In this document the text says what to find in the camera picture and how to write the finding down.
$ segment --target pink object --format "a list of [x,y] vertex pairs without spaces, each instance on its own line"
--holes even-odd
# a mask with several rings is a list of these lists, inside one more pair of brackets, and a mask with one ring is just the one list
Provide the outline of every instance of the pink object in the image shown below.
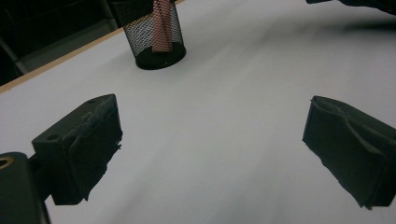
[[153,6],[153,52],[172,51],[172,22],[170,0],[154,0]]

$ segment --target table surface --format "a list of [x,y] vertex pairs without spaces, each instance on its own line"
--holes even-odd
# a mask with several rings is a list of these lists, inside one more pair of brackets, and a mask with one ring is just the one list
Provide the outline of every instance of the table surface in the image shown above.
[[115,93],[124,131],[90,199],[46,203],[53,223],[394,223],[360,208],[302,142],[314,95],[396,127],[396,20],[339,2],[177,6],[187,48],[144,71],[124,33],[0,94],[0,153],[83,102]]

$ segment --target mesh pencil holder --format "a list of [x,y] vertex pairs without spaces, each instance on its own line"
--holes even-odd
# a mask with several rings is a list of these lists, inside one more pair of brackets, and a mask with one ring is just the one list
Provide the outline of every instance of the mesh pencil holder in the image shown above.
[[184,58],[186,49],[175,0],[110,0],[110,5],[138,67],[160,69]]

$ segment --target round hole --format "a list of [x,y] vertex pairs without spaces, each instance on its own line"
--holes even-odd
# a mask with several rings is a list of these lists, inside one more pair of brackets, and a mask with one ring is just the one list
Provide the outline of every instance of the round hole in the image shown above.
[[52,141],[52,140],[55,140],[55,139],[57,139],[57,138],[59,138],[59,137],[60,137],[59,134],[53,134],[53,135],[50,135],[50,136],[47,138],[47,140]]
[[0,170],[8,167],[14,159],[12,157],[0,157]]

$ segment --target black mesh cup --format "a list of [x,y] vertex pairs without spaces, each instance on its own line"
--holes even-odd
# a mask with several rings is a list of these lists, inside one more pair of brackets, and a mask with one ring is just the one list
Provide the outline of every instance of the black mesh cup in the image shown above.
[[153,70],[179,62],[186,55],[174,0],[113,2],[136,65]]

